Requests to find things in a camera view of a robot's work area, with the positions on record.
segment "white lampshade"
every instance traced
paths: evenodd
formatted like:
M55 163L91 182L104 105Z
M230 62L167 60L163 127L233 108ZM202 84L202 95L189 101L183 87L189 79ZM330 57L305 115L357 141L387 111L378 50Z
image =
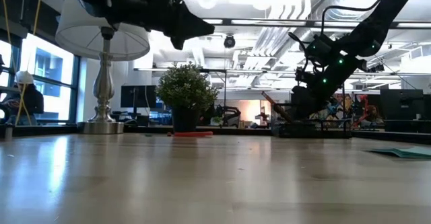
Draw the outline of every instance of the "white lampshade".
M103 51L100 28L110 27L103 17L93 17L78 0L65 0L55 40L73 54L99 59ZM150 51L147 31L144 28L121 23L110 41L112 61L132 61Z

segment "wooden table surface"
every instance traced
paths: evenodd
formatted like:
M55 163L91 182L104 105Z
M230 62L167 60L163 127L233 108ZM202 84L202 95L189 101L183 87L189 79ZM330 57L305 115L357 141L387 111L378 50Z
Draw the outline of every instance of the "wooden table surface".
M0 223L430 223L431 161L409 147L140 134L0 143Z

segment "black plant pot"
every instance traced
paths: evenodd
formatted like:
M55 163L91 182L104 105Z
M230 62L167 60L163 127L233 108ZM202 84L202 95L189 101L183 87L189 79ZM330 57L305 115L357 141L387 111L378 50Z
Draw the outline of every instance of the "black plant pot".
M196 131L199 111L189 108L172 108L172 123L175 133Z

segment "white hat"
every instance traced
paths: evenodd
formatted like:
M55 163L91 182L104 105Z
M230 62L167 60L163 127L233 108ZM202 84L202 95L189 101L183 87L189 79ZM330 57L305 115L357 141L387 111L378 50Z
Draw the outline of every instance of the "white hat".
M33 75L28 71L18 71L15 76L15 83L33 84Z

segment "camera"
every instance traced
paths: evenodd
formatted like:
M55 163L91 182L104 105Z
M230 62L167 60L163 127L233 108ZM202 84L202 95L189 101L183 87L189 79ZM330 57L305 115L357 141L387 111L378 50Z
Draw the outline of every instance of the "camera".
M235 46L235 38L233 35L227 35L226 39L224 39L224 47L225 48L233 48Z

